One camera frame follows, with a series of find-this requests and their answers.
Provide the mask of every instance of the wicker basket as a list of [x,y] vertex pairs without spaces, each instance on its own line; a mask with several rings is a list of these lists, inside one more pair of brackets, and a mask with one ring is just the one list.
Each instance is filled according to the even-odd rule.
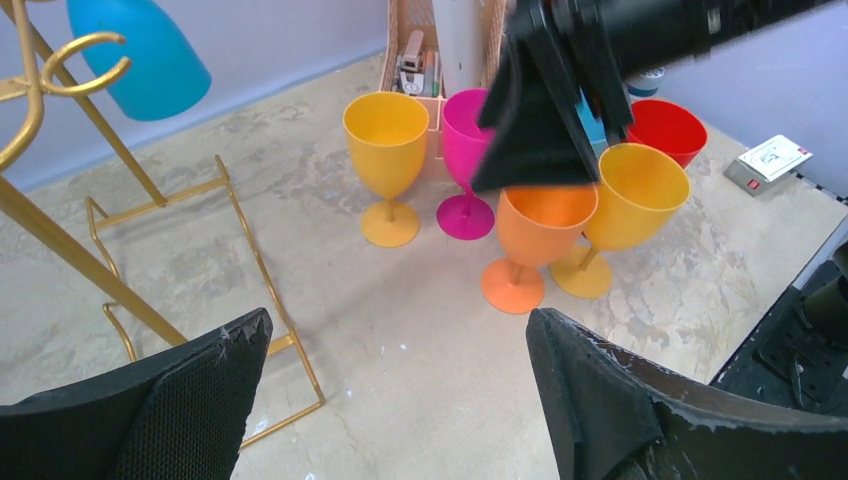
[[[500,59],[501,39],[503,38],[504,16],[509,0],[464,0],[478,1],[483,16],[483,34],[485,35],[484,66],[481,85],[489,86],[495,78]],[[391,90],[394,77],[395,60],[399,48],[409,38],[413,30],[424,33],[425,48],[438,48],[436,22],[433,17],[432,0],[389,0],[389,38],[386,47],[383,76],[380,90]],[[444,90],[439,97],[417,97],[430,113],[430,128],[427,132],[427,158],[421,171],[426,180],[453,182],[442,159],[442,107],[445,103]]]

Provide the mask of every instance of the goblet base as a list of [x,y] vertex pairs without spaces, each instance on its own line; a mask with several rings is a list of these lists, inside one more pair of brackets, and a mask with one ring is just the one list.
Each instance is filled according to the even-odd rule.
[[495,212],[478,197],[455,195],[439,205],[436,220],[442,230],[453,238],[477,240],[492,231]]
[[483,270],[480,281],[486,300],[512,315],[530,313],[545,298],[545,282],[539,272],[535,268],[522,268],[516,282],[517,268],[508,258],[495,260]]
[[600,254],[585,269],[580,264],[589,248],[575,245],[566,256],[551,264],[551,277],[559,288],[579,298],[598,298],[612,287],[612,269]]
[[362,234],[378,247],[395,248],[411,242],[418,234],[418,214],[400,202],[375,203],[362,215]]

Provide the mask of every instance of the metal frame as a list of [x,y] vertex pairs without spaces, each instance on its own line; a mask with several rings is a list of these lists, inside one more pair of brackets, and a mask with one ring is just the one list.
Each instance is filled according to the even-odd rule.
[[[268,348],[268,355],[270,356],[289,347],[294,347],[309,376],[312,388],[318,397],[316,403],[249,437],[242,443],[241,448],[245,448],[261,440],[324,405],[326,399],[321,386],[318,384],[315,372],[309,363],[309,359],[306,356],[303,344],[297,335],[291,317],[286,312],[280,296],[274,287],[271,276],[265,266],[265,261],[262,258],[262,253],[256,245],[256,240],[239,205],[238,198],[230,181],[230,175],[221,157],[218,155],[215,156],[215,162],[220,172],[220,176],[217,178],[168,196],[163,195],[121,141],[120,137],[118,137],[114,129],[112,129],[103,115],[88,98],[88,95],[102,90],[117,81],[130,67],[130,60],[126,58],[122,59],[106,74],[82,85],[78,84],[73,76],[71,76],[71,73],[64,67],[65,60],[71,55],[99,43],[122,43],[124,41],[123,37],[115,33],[95,33],[76,39],[54,52],[44,40],[44,37],[30,23],[24,0],[0,0],[0,8],[3,9],[17,26],[24,64],[24,75],[0,80],[0,103],[26,96],[29,106],[27,117],[20,131],[5,148],[0,150],[0,172],[14,163],[35,139],[44,119],[44,95],[67,96],[77,101],[83,112],[85,112],[94,126],[103,134],[103,137],[109,142],[115,153],[117,153],[151,198],[151,202],[149,203],[110,215],[93,198],[86,197],[85,207],[88,215],[89,232],[98,250],[105,258],[108,268],[19,190],[12,186],[3,176],[0,176],[0,210],[113,299],[113,301],[103,304],[103,313],[118,332],[130,361],[136,361],[138,356],[135,347],[127,335],[126,330],[112,311],[113,308],[119,305],[126,308],[133,316],[150,327],[157,335],[171,345],[184,343],[186,342],[186,338],[126,285],[115,262],[112,260],[112,256],[100,240],[98,234],[110,227],[164,208],[172,203],[187,200],[224,187],[227,190],[233,209],[239,218],[250,249],[253,251],[253,256],[262,273],[265,285],[268,287],[274,307],[277,309],[283,324],[288,330],[285,335],[271,342]],[[35,58],[36,53],[44,60],[44,67],[41,72],[38,71]],[[59,79],[62,84],[61,86],[53,83],[52,79],[54,76]]]

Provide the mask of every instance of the wall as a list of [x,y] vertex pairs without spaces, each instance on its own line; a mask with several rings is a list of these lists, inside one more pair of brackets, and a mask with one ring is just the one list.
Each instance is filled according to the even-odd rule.
[[[157,0],[183,29],[212,72],[204,100],[190,111],[156,123],[124,117],[111,98],[93,97],[124,141],[139,145],[190,127],[342,65],[382,51],[386,0],[275,1]],[[54,47],[70,41],[65,1],[29,3],[32,22]],[[0,18],[0,79],[22,73],[17,33]],[[81,58],[67,64],[84,81]],[[112,156],[108,144],[72,99],[47,98],[44,127],[32,147],[5,175],[24,190],[88,168]],[[25,102],[0,105],[0,143],[20,128]]]
[[813,152],[800,172],[848,197],[844,2],[669,69],[660,94],[745,145],[782,133]]

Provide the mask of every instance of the beige countertop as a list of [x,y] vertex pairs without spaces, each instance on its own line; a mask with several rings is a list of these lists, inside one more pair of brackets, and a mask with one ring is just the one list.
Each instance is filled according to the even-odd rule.
[[[551,478],[526,317],[495,311],[479,290],[483,268],[501,256],[495,234],[445,236],[435,210],[458,187],[437,182],[404,197],[422,219],[412,243],[383,250],[359,234],[359,215],[375,198],[351,168],[340,120],[350,100],[375,87],[381,65],[356,64],[138,152],[165,192],[211,178],[213,155],[223,157],[329,397],[244,451],[234,478]],[[744,148],[710,135],[687,170],[692,197],[668,226],[641,247],[604,254],[615,274],[608,295],[570,297],[543,272],[544,306],[700,381],[846,214],[794,178],[749,197],[722,176]],[[94,251],[88,194],[113,211],[144,201],[118,162],[32,198]],[[100,312],[104,295],[10,220],[0,225],[0,321],[17,332],[0,340],[0,401],[126,363]],[[189,337],[257,306],[271,310],[222,192],[103,239],[128,283]],[[144,355],[164,348],[126,312],[119,316]],[[310,393],[293,352],[271,358],[248,432],[306,406]]]

